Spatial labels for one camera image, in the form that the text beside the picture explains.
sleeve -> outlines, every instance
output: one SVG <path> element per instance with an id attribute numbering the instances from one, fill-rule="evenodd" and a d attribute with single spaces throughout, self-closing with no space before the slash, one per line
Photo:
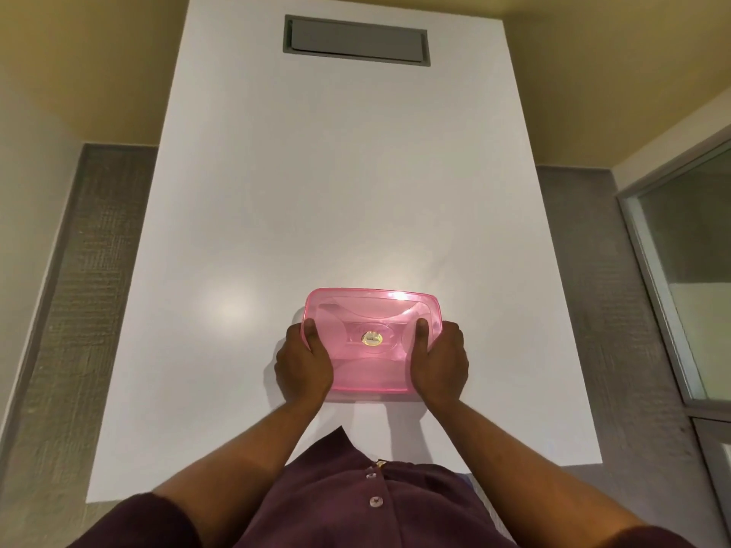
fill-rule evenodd
<path id="1" fill-rule="evenodd" d="M 694 548 L 682 536 L 661 527 L 635 527 L 619 533 L 602 548 Z"/>
<path id="2" fill-rule="evenodd" d="M 188 516 L 148 492 L 129 497 L 69 548 L 202 548 Z"/>

forearm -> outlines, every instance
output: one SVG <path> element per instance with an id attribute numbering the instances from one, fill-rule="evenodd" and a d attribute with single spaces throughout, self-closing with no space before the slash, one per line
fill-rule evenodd
<path id="1" fill-rule="evenodd" d="M 643 525 L 464 403 L 429 409 L 523 548 L 594 548 Z"/>
<path id="2" fill-rule="evenodd" d="M 204 548 L 233 543 L 318 410 L 319 404 L 285 403 L 154 492 L 186 513 Z"/>

pink plastic container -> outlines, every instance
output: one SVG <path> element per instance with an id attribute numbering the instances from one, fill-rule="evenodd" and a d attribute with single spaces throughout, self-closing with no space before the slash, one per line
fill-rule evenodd
<path id="1" fill-rule="evenodd" d="M 318 288 L 307 296 L 335 372 L 330 401 L 418 398 L 409 364 L 416 321 L 429 322 L 429 345 L 442 332 L 434 296 L 366 288 Z"/>

person's left hand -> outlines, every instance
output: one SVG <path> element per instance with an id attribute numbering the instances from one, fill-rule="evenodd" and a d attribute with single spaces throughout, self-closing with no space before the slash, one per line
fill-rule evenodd
<path id="1" fill-rule="evenodd" d="M 276 354 L 274 372 L 288 403 L 319 409 L 333 386 L 333 364 L 312 319 L 305 321 L 305 337 L 309 349 L 300 336 L 299 323 L 287 329 L 287 340 Z"/>

gold sticker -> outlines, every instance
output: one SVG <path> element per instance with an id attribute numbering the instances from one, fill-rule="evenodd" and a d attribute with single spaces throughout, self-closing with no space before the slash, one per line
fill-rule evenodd
<path id="1" fill-rule="evenodd" d="M 383 337 L 375 331 L 368 331 L 362 336 L 362 341 L 366 346 L 378 346 L 383 342 Z"/>

